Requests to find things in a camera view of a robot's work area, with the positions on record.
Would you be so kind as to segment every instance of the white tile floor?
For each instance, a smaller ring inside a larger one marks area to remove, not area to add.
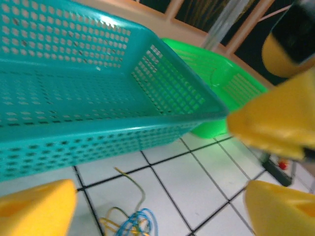
[[[113,168],[140,183],[143,207],[156,215],[160,236],[249,236],[251,222],[243,203],[250,179],[278,182],[260,166],[260,152],[226,135],[202,140],[192,134],[143,152],[0,182],[0,196],[57,179],[73,179],[78,204],[70,236],[101,236],[96,221],[113,206],[134,211],[140,193]],[[290,188],[311,191],[315,179],[300,165]],[[122,222],[118,215],[113,220]]]

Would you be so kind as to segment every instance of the teal plastic basket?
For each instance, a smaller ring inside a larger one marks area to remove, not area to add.
[[[0,181],[164,145],[227,115],[141,25],[65,0],[0,7]]]

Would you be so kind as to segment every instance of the plastic basket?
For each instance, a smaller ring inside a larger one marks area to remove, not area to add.
[[[227,115],[141,25],[64,0],[3,0],[0,16],[0,180],[167,144]]]
[[[225,57],[172,39],[163,39],[218,95],[230,111],[235,111],[267,89]],[[226,120],[203,123],[192,131],[201,138],[226,134]]]

